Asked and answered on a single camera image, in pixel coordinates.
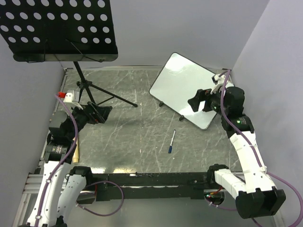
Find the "white whiteboard black frame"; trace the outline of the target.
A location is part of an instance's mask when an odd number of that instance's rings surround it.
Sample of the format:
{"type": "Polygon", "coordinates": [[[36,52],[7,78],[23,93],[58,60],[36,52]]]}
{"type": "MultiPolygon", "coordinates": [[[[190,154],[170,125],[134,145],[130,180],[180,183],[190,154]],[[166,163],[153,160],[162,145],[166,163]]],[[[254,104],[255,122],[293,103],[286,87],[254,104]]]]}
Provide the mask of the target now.
{"type": "Polygon", "coordinates": [[[213,88],[212,76],[222,72],[223,70],[200,66],[174,52],[152,84],[149,93],[198,128],[205,130],[216,116],[216,112],[203,112],[203,102],[198,112],[193,112],[187,101],[195,96],[198,89],[213,88]]]}

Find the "white whiteboard marker pen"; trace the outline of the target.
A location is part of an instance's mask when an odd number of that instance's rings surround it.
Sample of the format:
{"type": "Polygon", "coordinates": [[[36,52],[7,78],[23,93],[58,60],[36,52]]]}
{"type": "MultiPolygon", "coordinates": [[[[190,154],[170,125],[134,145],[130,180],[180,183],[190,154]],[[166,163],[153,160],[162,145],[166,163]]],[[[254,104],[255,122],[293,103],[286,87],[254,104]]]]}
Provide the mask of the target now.
{"type": "Polygon", "coordinates": [[[174,142],[175,136],[176,136],[176,130],[174,130],[173,134],[172,134],[172,138],[171,138],[170,145],[169,145],[169,150],[168,150],[169,154],[172,153],[173,142],[174,142]]]}

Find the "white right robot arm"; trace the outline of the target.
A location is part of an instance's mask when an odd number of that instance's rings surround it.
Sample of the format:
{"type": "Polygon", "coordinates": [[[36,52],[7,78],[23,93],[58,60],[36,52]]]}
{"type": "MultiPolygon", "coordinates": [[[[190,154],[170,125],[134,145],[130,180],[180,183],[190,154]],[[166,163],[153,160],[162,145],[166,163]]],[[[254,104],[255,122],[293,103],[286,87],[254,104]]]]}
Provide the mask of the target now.
{"type": "Polygon", "coordinates": [[[211,188],[223,187],[234,199],[236,210],[243,219],[275,215],[286,200],[284,190],[277,189],[261,160],[256,135],[250,118],[243,113],[245,95],[238,87],[229,87],[224,97],[199,89],[188,100],[194,112],[201,102],[203,111],[221,114],[222,127],[234,146],[244,174],[236,177],[226,165],[214,164],[207,171],[206,181],[211,188]]]}

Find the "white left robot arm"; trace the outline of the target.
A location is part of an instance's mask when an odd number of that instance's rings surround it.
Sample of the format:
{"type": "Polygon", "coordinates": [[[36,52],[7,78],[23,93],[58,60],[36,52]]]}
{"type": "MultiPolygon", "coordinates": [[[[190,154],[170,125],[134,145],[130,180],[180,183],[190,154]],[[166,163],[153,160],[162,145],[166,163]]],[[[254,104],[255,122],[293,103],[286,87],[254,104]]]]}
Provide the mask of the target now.
{"type": "Polygon", "coordinates": [[[77,147],[75,137],[86,124],[105,123],[111,106],[88,102],[71,111],[57,111],[49,125],[45,147],[43,178],[27,227],[65,227],[82,190],[93,186],[90,167],[72,167],[77,147]]]}

